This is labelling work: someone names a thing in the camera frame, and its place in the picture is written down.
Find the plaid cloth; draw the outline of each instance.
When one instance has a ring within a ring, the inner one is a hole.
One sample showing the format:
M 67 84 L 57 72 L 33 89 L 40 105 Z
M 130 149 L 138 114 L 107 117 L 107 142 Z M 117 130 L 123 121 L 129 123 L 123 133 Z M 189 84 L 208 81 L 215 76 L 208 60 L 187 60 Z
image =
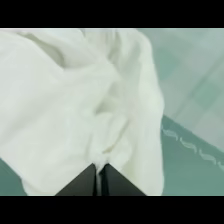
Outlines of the plaid cloth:
M 153 46 L 165 115 L 224 151 L 224 29 L 139 30 Z

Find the green and white checkered pattern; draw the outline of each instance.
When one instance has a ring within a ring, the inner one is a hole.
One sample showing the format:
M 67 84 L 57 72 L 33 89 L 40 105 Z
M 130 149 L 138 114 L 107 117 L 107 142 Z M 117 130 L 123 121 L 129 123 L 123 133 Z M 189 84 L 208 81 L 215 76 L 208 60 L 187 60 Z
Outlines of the green and white checkered pattern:
M 153 46 L 165 114 L 224 151 L 224 29 L 140 30 Z

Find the black pointed object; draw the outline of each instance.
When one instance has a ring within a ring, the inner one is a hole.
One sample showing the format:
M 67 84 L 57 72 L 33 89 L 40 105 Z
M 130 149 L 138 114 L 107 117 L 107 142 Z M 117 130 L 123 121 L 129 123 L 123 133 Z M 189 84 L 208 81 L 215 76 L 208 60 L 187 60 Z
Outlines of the black pointed object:
M 96 167 L 88 166 L 56 196 L 96 196 Z
M 97 194 L 96 167 L 92 164 L 56 196 L 145 196 L 110 164 L 104 166 L 100 177 L 101 187 Z

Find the white cloth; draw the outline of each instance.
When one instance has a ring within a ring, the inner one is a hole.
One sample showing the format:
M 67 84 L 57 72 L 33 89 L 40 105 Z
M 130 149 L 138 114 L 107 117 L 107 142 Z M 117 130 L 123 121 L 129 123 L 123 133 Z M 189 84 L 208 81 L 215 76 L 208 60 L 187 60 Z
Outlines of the white cloth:
M 161 195 L 163 108 L 135 29 L 0 31 L 0 157 L 28 195 L 55 195 L 108 162 Z

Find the crumpled white fabric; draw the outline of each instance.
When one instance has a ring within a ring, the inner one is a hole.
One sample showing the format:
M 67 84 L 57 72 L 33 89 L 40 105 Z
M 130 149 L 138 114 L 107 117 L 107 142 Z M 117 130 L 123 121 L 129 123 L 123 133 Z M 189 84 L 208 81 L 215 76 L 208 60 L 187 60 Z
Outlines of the crumpled white fabric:
M 0 31 L 0 158 L 28 195 L 55 195 L 91 163 L 161 195 L 163 108 L 135 29 Z

